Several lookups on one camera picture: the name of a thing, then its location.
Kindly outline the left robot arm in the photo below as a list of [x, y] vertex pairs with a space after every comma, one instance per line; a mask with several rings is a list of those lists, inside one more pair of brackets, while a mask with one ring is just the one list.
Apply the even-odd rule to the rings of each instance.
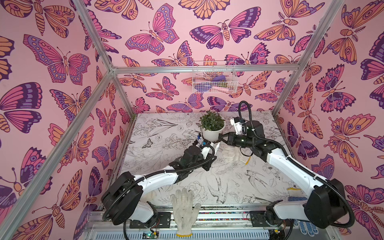
[[157, 223], [159, 213], [153, 204], [143, 202], [142, 197], [183, 181], [196, 169], [208, 171], [216, 159], [213, 146], [189, 146], [183, 156], [161, 170], [135, 176], [130, 172], [122, 173], [102, 196], [105, 208], [102, 219], [112, 221], [115, 226], [129, 220], [141, 222], [147, 228], [152, 227]]

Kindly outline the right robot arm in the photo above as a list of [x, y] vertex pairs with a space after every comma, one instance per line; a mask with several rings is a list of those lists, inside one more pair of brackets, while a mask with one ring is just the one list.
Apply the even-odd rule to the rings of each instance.
[[277, 225], [286, 219], [310, 222], [320, 229], [354, 225], [356, 217], [346, 200], [343, 184], [309, 170], [288, 155], [280, 143], [258, 136], [236, 135], [234, 132], [220, 134], [219, 140], [228, 146], [251, 149], [255, 156], [280, 170], [306, 194], [305, 201], [279, 200], [269, 204], [266, 219], [270, 225]]

